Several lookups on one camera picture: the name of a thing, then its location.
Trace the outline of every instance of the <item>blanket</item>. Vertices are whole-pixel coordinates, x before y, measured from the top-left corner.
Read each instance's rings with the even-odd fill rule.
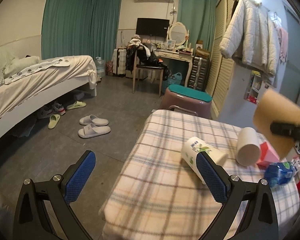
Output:
[[[36,73],[41,70],[46,70],[49,67],[69,67],[70,62],[65,58],[57,58],[51,61],[45,61],[41,62],[35,65],[32,65],[30,67],[26,67],[23,70],[21,70],[19,73],[14,74],[4,80],[4,84],[8,85],[12,82],[15,82],[21,78],[24,78],[26,76],[30,76],[33,73]]]
[[[106,221],[103,239],[197,240],[218,213],[209,189],[181,158],[182,145],[192,136],[229,154],[226,172],[243,181],[258,182],[257,165],[243,167],[235,158],[241,128],[157,110],[144,125],[135,146],[99,214]],[[265,137],[258,134],[259,142]],[[278,224],[290,221],[299,208],[294,179],[272,190]],[[225,239],[234,235],[246,206],[243,202]]]

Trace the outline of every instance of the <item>yellow slipper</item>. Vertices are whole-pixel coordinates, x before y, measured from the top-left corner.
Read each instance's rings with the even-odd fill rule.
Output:
[[[75,101],[74,104],[67,106],[67,110],[85,107],[86,105],[85,102]]]
[[[59,122],[60,120],[60,114],[53,114],[50,116],[50,122],[49,122],[49,125],[48,125],[48,128],[49,129],[53,129],[56,127],[57,123]]]

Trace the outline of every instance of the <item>vanity table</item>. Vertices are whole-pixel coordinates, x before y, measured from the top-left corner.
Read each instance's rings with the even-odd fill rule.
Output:
[[[188,62],[188,72],[187,72],[187,76],[186,76],[186,80],[185,80],[185,87],[187,87],[188,84],[188,80],[190,77],[190,73],[192,70],[192,59],[193,56],[192,55],[187,55],[187,54],[182,54],[179,52],[173,52],[173,51],[169,51],[169,50],[161,50],[161,49],[156,49],[154,51],[154,54],[157,57],[164,57],[164,58],[169,58],[169,59],[175,59],[175,60],[180,60],[180,61],[186,61]]]

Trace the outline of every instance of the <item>television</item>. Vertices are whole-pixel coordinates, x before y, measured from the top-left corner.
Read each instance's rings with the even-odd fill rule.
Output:
[[[169,20],[155,18],[138,18],[136,34],[166,37]]]

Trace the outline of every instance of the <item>white bedsheet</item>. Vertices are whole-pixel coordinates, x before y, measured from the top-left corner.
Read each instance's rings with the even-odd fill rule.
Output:
[[[11,84],[0,87],[0,118],[14,107],[45,89],[74,77],[89,77],[90,88],[96,86],[96,65],[90,56],[69,56],[69,67],[50,67]]]

